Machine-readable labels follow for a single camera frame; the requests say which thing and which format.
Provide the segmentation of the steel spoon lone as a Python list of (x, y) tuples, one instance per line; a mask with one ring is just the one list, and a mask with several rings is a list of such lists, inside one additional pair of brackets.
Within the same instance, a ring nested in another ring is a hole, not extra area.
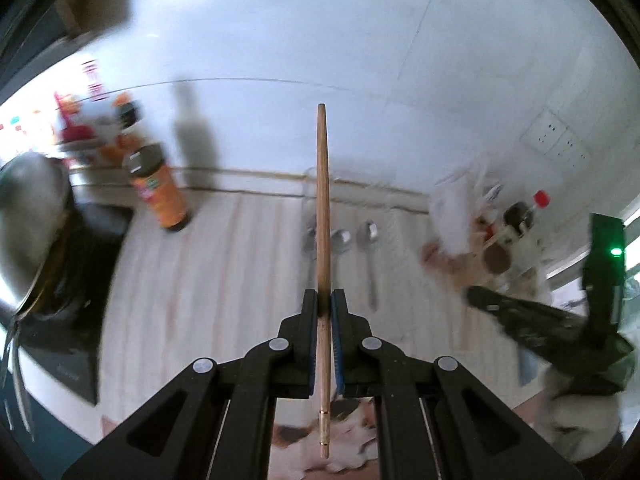
[(372, 220), (366, 220), (358, 231), (358, 245), (366, 256), (369, 307), (372, 312), (378, 310), (378, 288), (375, 281), (374, 248), (378, 241), (378, 226)]

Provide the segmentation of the round steel spoon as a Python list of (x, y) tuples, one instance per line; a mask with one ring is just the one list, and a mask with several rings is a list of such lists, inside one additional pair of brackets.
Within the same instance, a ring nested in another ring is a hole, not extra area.
[(336, 229), (331, 232), (331, 250), (334, 255), (341, 255), (349, 251), (352, 244), (352, 234), (346, 229)]

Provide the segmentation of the blue kitchen cabinet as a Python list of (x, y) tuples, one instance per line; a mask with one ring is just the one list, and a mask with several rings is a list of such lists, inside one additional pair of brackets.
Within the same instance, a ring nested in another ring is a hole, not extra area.
[(32, 396), (28, 400), (34, 423), (32, 434), (25, 429), (18, 410), (12, 377), (6, 378), (6, 386), (1, 390), (2, 425), (43, 479), (61, 479), (93, 445), (67, 428)]

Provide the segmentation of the brown lid spice jar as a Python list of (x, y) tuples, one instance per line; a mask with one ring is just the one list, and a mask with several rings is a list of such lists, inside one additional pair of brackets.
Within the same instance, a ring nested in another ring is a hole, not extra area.
[(510, 270), (512, 255), (509, 248), (499, 243), (494, 243), (483, 250), (483, 261), (486, 270), (490, 274), (501, 275)]

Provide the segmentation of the striped cat print mat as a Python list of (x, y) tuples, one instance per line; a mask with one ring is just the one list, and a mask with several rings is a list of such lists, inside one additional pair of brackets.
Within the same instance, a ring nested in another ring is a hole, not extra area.
[[(100, 355), (102, 438), (201, 356), (227, 362), (276, 336), (300, 309), (308, 266), (297, 198), (198, 193), (177, 233), (138, 205), (111, 284)], [(416, 257), (414, 319), (401, 338), (376, 336), (409, 356), (458, 359), (506, 404), (541, 383), (520, 381), (518, 352), (492, 318), (465, 307), (457, 289)]]

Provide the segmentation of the red cap dark bottle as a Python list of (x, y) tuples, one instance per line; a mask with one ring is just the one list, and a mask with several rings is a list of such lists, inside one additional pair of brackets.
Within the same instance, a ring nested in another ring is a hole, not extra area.
[(536, 215), (549, 205), (549, 194), (539, 190), (533, 195), (531, 203), (517, 202), (510, 206), (502, 216), (503, 243), (511, 246), (528, 234), (535, 225)]

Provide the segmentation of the black induction cooktop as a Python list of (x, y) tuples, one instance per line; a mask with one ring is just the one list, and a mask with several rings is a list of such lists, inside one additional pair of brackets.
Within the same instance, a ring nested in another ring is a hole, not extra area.
[(20, 348), (71, 392), (99, 400), (103, 317), (116, 262), (134, 211), (79, 204), (64, 246), (62, 274), (44, 309), (21, 328)]

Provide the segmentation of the clear plastic tray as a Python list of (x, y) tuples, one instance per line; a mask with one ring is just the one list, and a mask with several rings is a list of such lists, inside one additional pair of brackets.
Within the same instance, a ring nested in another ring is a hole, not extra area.
[(413, 324), (414, 267), (430, 235), (426, 197), (345, 171), (330, 174), (329, 193), (332, 285), (375, 330), (401, 338)]

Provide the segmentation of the white plastic bag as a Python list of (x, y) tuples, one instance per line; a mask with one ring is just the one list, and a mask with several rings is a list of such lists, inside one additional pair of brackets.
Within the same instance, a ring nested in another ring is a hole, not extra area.
[(449, 257), (472, 252), (474, 223), (488, 206), (492, 189), (487, 170), (488, 162), (481, 158), (438, 181), (431, 192), (428, 214), (440, 250)]

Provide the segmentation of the soy sauce bottle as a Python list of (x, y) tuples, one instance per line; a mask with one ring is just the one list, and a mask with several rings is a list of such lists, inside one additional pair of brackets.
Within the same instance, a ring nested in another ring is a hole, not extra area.
[(154, 212), (160, 227), (170, 232), (182, 230), (191, 220), (191, 211), (176, 185), (162, 146), (146, 134), (136, 102), (121, 99), (116, 110), (120, 125), (117, 143), (124, 151), (122, 168)]

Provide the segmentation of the white wall socket panel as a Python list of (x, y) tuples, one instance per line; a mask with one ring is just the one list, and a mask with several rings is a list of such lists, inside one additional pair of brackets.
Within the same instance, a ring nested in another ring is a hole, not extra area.
[(569, 172), (584, 168), (591, 158), (582, 140), (548, 108), (536, 117), (521, 141)]

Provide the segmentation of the colourful wall stickers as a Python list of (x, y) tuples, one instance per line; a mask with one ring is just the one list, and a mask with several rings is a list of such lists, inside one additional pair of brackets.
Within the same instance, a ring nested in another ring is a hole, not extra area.
[(74, 54), (1, 104), (1, 161), (34, 152), (70, 168), (118, 168), (125, 153), (118, 107), (126, 99), (107, 89), (93, 56)]

